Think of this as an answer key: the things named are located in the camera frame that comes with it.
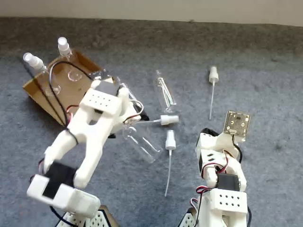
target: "white plastic part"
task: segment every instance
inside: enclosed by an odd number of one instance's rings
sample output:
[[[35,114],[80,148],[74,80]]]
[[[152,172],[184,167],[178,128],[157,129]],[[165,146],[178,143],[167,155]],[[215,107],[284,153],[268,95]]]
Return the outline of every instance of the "white plastic part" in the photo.
[[[228,146],[229,140],[227,140],[225,143],[226,148],[221,148],[221,149],[216,148],[216,142],[218,142],[217,139],[219,139],[219,136],[213,137],[211,135],[201,133],[196,147],[197,158],[199,160],[201,157],[202,168],[208,163],[218,163],[221,166],[225,166],[226,158],[228,158],[226,173],[234,174],[238,176],[240,183],[240,191],[243,192],[246,190],[247,182],[244,173],[242,171],[241,164],[238,162],[238,160],[236,160],[234,157],[231,156],[233,155],[234,146],[232,145],[232,147],[229,148]],[[224,153],[223,149],[228,151],[231,155],[229,155],[227,152]],[[216,165],[208,165],[203,169],[203,178],[206,180],[207,186],[210,188],[214,188],[217,184],[217,174],[216,174],[215,166]]]
[[[222,189],[203,193],[198,217],[199,227],[246,227],[247,195]],[[228,216],[228,225],[223,217]]]
[[[219,81],[219,74],[217,71],[217,67],[216,66],[212,66],[210,67],[209,70],[209,82],[210,83],[217,83]]]
[[[159,123],[159,122],[161,125],[178,123],[179,116],[178,115],[161,115],[160,119],[153,120],[153,121],[141,121],[138,123],[139,124],[150,124],[150,123]]]
[[[242,137],[235,136],[234,142],[235,144],[243,142]],[[237,158],[239,155],[239,151],[232,143],[232,135],[226,133],[221,133],[218,136],[211,136],[209,134],[201,133],[196,146],[197,158],[199,158],[200,149],[209,149],[215,151],[222,151],[223,149],[225,149],[234,158]]]
[[[167,191],[169,188],[169,179],[170,179],[170,168],[171,168],[171,151],[176,149],[176,140],[175,140],[175,132],[173,130],[167,130],[166,141],[165,141],[165,149],[169,150],[169,174],[166,183],[166,189],[164,196],[166,197]]]
[[[173,131],[173,130],[167,130],[165,149],[166,150],[176,149],[175,131]]]
[[[186,213],[178,227],[194,227],[196,220],[191,213]]]
[[[86,142],[85,158],[73,180],[75,187],[86,187],[102,156],[108,136],[116,132],[114,129],[122,128],[123,121],[129,116],[126,116],[127,113],[136,113],[128,98],[124,99],[125,94],[119,92],[116,97],[90,88],[80,102],[79,109],[68,125],[69,131],[79,143]],[[124,105],[123,102],[128,102],[130,105]],[[123,106],[131,108],[131,111],[123,110]],[[75,145],[75,138],[68,131],[62,131],[45,151],[44,172],[47,172],[54,160],[60,160]]]
[[[71,52],[70,45],[65,37],[58,38],[58,50],[62,56],[66,56]]]
[[[178,115],[161,115],[160,117],[161,125],[168,125],[179,122]]]
[[[23,55],[23,60],[27,62],[31,67],[33,67],[35,70],[38,71],[42,71],[43,68],[45,67],[43,61],[40,58],[32,55],[31,53],[25,53]]]
[[[216,66],[212,66],[210,68],[210,72],[209,72],[209,82],[212,83],[213,85],[213,89],[212,89],[212,99],[210,102],[210,110],[209,110],[209,119],[212,119],[212,110],[213,110],[213,101],[214,101],[214,84],[217,83],[219,81],[219,75],[217,72],[217,67]]]
[[[96,215],[100,207],[100,200],[96,196],[61,184],[55,197],[51,199],[43,195],[48,182],[48,177],[35,175],[27,190],[27,195],[50,206],[88,218]]]

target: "cardboard box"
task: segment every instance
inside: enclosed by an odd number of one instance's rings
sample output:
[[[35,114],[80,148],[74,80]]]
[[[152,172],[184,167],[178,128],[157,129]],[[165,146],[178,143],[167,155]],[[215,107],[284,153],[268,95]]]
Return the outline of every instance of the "cardboard box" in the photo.
[[[79,66],[83,69],[86,73],[91,73],[95,71],[102,70],[97,64],[92,62],[89,58],[85,57],[79,51],[74,50],[79,59]],[[53,60],[48,68],[50,68],[55,62],[59,61],[59,59]],[[62,102],[63,107],[66,109],[69,105],[78,105],[83,98],[85,92],[89,89],[91,85],[91,80],[87,78],[85,75],[79,81],[70,81],[68,79],[67,73],[64,71],[64,68],[69,67],[68,64],[59,64],[54,68],[53,74],[56,76],[56,80],[61,86],[61,91],[58,95],[59,100]],[[23,85],[23,89],[28,93],[28,95],[38,103],[45,111],[47,111],[57,122],[60,122],[59,118],[52,110],[51,106],[48,104],[46,99],[44,98],[43,94],[36,86],[34,81],[31,79],[27,83]],[[56,102],[54,97],[49,97],[51,103],[55,107],[56,111],[60,115],[60,117],[64,120],[64,114]],[[72,108],[71,112],[75,113],[77,108]]]

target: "white wire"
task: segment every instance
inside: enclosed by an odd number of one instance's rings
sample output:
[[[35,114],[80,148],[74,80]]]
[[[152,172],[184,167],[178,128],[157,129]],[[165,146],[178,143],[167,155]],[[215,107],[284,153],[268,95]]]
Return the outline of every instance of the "white wire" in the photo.
[[[192,207],[195,208],[196,213],[198,213],[197,207],[193,204],[193,200],[194,200],[194,199],[196,200],[196,198],[191,198],[191,199],[190,199],[190,205],[192,205]]]
[[[209,111],[209,119],[210,120],[212,119],[213,100],[214,100],[214,81],[213,81],[212,100],[210,102],[210,111]]]
[[[164,195],[165,197],[166,197],[167,191],[169,189],[170,167],[171,167],[171,150],[169,150],[169,175],[168,175],[168,178],[167,178],[167,184],[166,184],[165,195]]]

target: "cable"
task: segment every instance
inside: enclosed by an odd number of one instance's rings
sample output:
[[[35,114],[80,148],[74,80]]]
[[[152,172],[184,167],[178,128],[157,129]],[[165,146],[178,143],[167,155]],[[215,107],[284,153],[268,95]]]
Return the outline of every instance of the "cable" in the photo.
[[[196,210],[196,213],[198,213],[197,207],[193,204],[193,202],[198,203],[198,200],[196,198],[191,198],[190,199],[190,205]]]
[[[142,114],[142,112],[143,112],[143,109],[144,109],[144,105],[143,105],[142,102],[140,102],[140,101],[138,101],[138,100],[135,100],[135,99],[130,99],[129,101],[130,101],[130,102],[135,102],[135,103],[139,104],[140,107],[141,107],[141,110],[140,110],[137,114],[127,117],[127,118],[123,121],[123,124],[125,124],[125,122],[126,122],[128,119],[131,119],[131,118],[133,118],[133,117],[140,116],[140,115]]]
[[[241,149],[238,147],[238,145],[235,144],[235,135],[232,135],[232,143],[233,143],[234,147],[239,151],[239,154],[240,154],[239,163],[241,163],[242,158],[243,158],[243,153],[242,153]]]
[[[252,219],[252,213],[251,213],[251,210],[250,210],[250,207],[247,206],[247,210],[248,210],[248,222],[247,222],[247,227],[250,227],[250,224],[251,224],[251,219]]]
[[[73,223],[71,223],[71,222],[65,220],[63,217],[61,217],[60,214],[58,214],[58,212],[52,206],[49,206],[49,207],[50,207],[52,213],[54,213],[60,221],[63,221],[65,224],[70,225],[72,227],[78,227],[77,225],[74,225]]]
[[[47,95],[44,93],[43,89],[41,88],[39,82],[37,81],[37,79],[34,77],[34,75],[32,74],[32,72],[29,70],[29,68],[27,67],[27,65],[24,63],[23,59],[17,57],[17,59],[19,60],[19,62],[23,65],[24,69],[26,70],[26,72],[30,75],[30,77],[32,78],[34,84],[38,87],[38,89],[41,91],[43,97],[46,99],[47,103],[50,105],[50,107],[52,108],[52,110],[55,112],[55,114],[57,115],[57,117],[59,118],[59,120],[61,121],[62,125],[65,125],[62,118],[60,117],[60,115],[58,114],[58,112],[56,111],[56,109],[54,108],[53,104],[50,102],[50,100],[48,99]]]
[[[216,171],[216,173],[222,173],[223,171],[226,170],[226,167],[228,166],[228,158],[227,156],[225,155],[225,159],[226,159],[226,164],[225,166],[222,166],[221,164],[219,163],[216,163],[216,162],[210,162],[210,163],[207,163],[203,166],[202,170],[201,170],[201,177],[203,178],[203,174],[204,174],[204,168],[206,166],[209,166],[209,165],[217,165],[217,166],[221,166],[222,168],[219,170],[219,171]]]
[[[201,208],[202,195],[203,195],[204,192],[208,192],[208,191],[210,191],[210,190],[211,190],[211,188],[208,188],[208,189],[203,189],[201,192],[198,192],[198,193],[200,194],[200,202],[199,202],[199,208],[198,208],[196,223],[195,223],[194,227],[196,227],[197,224],[198,224],[198,222],[199,222],[199,213],[200,213],[200,208]]]
[[[166,197],[167,191],[169,189],[170,168],[171,168],[171,150],[169,150],[169,175],[167,177],[166,189],[165,189],[165,194],[164,194],[165,197]]]
[[[55,64],[53,64],[49,70],[49,83],[48,83],[48,86],[50,88],[50,90],[52,91],[52,94],[53,96],[55,97],[55,99],[57,100],[59,106],[61,107],[62,109],[62,112],[64,114],[64,119],[65,119],[65,127],[67,127],[67,124],[68,124],[68,119],[67,119],[67,113],[62,105],[62,103],[60,102],[58,96],[55,94],[54,90],[53,90],[53,87],[52,87],[52,76],[53,76],[53,69],[59,65],[59,64],[69,64],[75,68],[77,68],[78,70],[80,70],[81,72],[83,72],[84,75],[86,75],[90,80],[92,80],[92,78],[84,71],[82,70],[81,68],[79,68],[78,66],[74,65],[73,63],[69,62],[69,61],[58,61],[56,62]]]

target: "black rectangular part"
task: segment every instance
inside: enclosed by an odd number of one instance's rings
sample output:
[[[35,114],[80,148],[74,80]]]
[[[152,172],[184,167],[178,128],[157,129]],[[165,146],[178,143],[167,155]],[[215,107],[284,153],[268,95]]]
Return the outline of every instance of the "black rectangular part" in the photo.
[[[239,178],[233,174],[218,174],[217,188],[231,191],[240,191]]]
[[[54,199],[62,183],[73,187],[73,179],[76,171],[76,168],[66,166],[58,161],[54,161],[45,174],[45,176],[49,178],[49,182],[43,192],[43,195],[50,199]]]

